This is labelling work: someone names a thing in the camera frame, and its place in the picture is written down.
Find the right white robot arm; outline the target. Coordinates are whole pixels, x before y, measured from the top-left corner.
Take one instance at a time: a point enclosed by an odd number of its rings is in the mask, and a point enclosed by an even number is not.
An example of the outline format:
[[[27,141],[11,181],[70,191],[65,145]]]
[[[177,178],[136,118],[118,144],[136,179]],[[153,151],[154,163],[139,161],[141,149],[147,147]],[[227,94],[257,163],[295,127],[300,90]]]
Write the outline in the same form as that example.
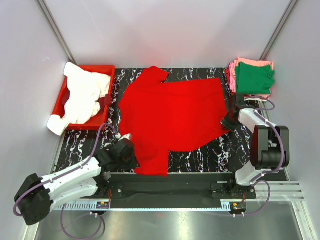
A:
[[[279,172],[290,163],[290,131],[283,125],[276,125],[263,117],[261,108],[246,104],[243,94],[230,97],[227,115],[221,121],[227,130],[243,125],[252,133],[249,161],[234,172],[221,192],[231,198],[244,197],[254,192],[254,186],[265,175]]]

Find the pink folded t-shirt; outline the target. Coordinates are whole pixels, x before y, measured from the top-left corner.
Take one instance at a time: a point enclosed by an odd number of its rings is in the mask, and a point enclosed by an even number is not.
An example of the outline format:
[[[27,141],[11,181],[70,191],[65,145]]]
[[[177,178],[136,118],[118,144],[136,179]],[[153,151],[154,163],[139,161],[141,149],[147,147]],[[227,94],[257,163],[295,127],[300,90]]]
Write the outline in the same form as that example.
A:
[[[246,58],[237,57],[234,62],[229,64],[229,86],[233,93],[236,93],[236,67],[239,63],[245,63],[247,65],[255,67],[264,67],[270,65],[271,70],[274,69],[274,63],[272,61],[263,60],[250,60]]]

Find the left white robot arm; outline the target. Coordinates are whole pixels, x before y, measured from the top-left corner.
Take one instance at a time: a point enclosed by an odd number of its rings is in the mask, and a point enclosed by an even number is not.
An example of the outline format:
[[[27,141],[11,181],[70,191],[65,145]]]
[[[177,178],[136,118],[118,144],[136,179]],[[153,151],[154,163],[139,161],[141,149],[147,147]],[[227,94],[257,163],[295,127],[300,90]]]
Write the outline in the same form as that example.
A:
[[[132,135],[123,135],[115,144],[64,170],[26,177],[14,197],[13,212],[26,225],[35,225],[69,202],[91,196],[103,198],[108,193],[112,172],[138,166]]]

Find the green folded t-shirt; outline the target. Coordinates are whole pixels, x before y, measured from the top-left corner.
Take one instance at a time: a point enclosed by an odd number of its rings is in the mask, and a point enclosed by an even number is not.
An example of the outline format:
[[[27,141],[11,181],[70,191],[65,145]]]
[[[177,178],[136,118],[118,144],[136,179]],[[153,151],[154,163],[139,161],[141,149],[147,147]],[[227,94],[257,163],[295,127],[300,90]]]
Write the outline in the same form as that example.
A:
[[[236,92],[246,95],[270,95],[275,83],[270,65],[253,66],[240,62],[235,68]]]

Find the white folded t-shirt bottom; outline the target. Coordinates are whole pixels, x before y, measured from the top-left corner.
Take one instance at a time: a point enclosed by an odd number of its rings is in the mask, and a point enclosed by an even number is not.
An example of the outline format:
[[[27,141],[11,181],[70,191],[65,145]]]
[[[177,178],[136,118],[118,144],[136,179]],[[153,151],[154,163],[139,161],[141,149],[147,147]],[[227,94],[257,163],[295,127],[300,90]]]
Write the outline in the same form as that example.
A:
[[[266,101],[269,98],[270,98],[269,94],[246,95],[244,97],[245,100],[259,100],[259,101]]]

